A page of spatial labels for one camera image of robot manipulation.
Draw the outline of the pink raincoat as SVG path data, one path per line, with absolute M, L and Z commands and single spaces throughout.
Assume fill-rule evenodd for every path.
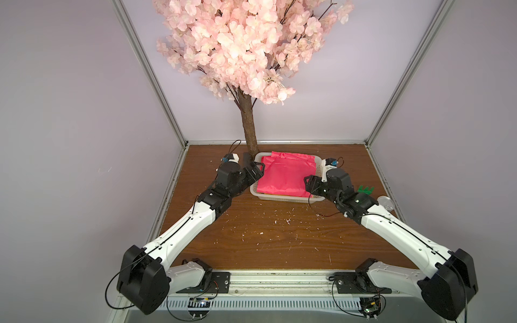
M 263 156 L 265 164 L 263 177 L 257 183 L 257 192 L 266 195 L 280 195 L 307 198 L 305 177 L 316 174 L 314 156 L 301 153 L 272 152 Z

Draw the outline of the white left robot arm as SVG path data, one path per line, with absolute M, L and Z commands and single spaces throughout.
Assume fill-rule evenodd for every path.
M 248 161 L 244 166 L 236 154 L 228 154 L 215 180 L 173 226 L 143 247 L 132 246 L 123 255 L 116 274 L 117 291 L 143 314 L 149 315 L 169 295 L 191 289 L 205 293 L 214 287 L 213 269 L 199 259 L 173 266 L 178 255 L 206 227 L 231 206 L 232 200 L 264 175 L 265 164 Z

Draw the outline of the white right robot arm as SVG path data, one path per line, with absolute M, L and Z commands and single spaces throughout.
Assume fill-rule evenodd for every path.
M 468 319 L 468 304 L 478 292 L 469 253 L 461 248 L 452 251 L 426 238 L 379 200 L 355 190 L 350 175 L 340 168 L 331 168 L 324 176 L 307 176 L 304 184 L 311 195 L 332 202 L 344 217 L 383 238 L 416 266 L 408 269 L 369 258 L 355 270 L 364 282 L 417 297 L 445 320 Z

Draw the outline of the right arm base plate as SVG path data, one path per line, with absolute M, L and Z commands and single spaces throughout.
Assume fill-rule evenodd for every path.
M 328 277 L 339 294 L 391 294 L 392 289 L 377 287 L 367 275 L 356 272 L 337 272 Z

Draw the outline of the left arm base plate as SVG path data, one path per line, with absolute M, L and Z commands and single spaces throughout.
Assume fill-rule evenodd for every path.
M 231 273 L 230 272 L 221 272 L 216 271 L 212 272 L 210 275 L 206 274 L 202 278 L 202 281 L 198 286 L 188 287 L 186 289 L 180 290 L 178 293 L 223 293 L 227 294 L 230 289 L 231 282 Z

